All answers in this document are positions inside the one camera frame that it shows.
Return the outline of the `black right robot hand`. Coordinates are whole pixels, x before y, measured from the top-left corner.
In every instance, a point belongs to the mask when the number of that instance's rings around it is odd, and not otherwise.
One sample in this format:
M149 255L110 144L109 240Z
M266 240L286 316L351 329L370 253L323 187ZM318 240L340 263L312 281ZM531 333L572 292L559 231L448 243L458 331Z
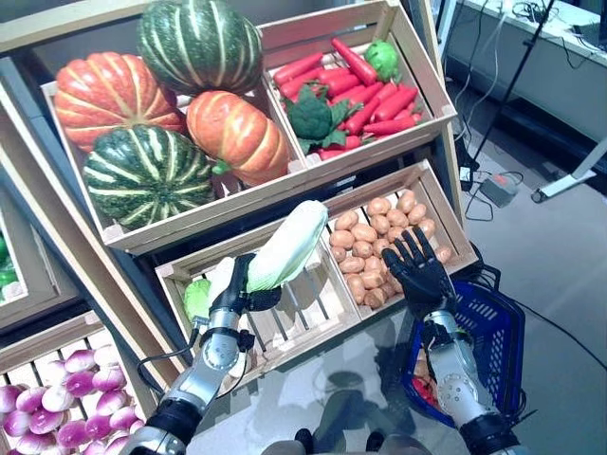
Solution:
M435 311L454 313L457 296L444 266L438 261L420 227L403 233L404 242L395 239L392 248L382 250L382 258L391 275L404 290L405 300L414 317L423 320Z

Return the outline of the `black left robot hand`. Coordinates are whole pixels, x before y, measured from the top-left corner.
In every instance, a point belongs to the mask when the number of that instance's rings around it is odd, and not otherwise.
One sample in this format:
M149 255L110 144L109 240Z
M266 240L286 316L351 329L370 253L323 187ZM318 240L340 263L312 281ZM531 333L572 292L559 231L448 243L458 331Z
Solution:
M213 301L210 307L211 314L224 310L241 316L245 310L266 311L279 303L282 296L280 287L247 291L248 267L254 257L253 253L248 253L235 259L228 286Z

